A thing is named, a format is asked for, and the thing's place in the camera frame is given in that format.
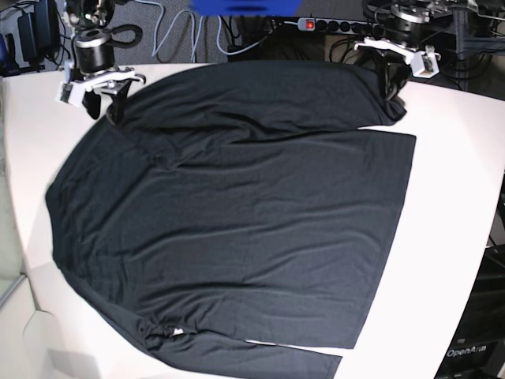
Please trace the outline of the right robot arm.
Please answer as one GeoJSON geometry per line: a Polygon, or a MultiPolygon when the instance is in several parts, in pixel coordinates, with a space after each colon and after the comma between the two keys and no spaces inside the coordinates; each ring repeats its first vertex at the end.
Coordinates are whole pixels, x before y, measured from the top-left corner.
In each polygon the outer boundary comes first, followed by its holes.
{"type": "Polygon", "coordinates": [[[84,107],[98,119],[102,96],[109,96],[108,121],[116,125],[124,115],[132,83],[146,83],[134,68],[120,68],[114,50],[136,47],[143,37],[141,27],[124,24],[110,28],[115,6],[124,1],[66,1],[65,22],[72,29],[70,59],[65,61],[65,80],[56,95],[59,103],[84,107]]]}

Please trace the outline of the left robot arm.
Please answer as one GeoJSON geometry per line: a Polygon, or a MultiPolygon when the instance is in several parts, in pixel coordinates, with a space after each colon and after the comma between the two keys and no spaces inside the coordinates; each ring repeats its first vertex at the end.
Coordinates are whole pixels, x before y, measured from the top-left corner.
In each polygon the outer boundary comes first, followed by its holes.
{"type": "Polygon", "coordinates": [[[429,81],[440,73],[440,53],[428,41],[445,32],[435,29],[436,14],[466,11],[478,17],[491,16],[493,1],[393,1],[383,6],[385,18],[379,18],[382,7],[374,11],[363,7],[383,30],[380,39],[366,36],[357,41],[353,48],[363,49],[376,65],[382,97],[394,99],[410,78],[429,81]]]}

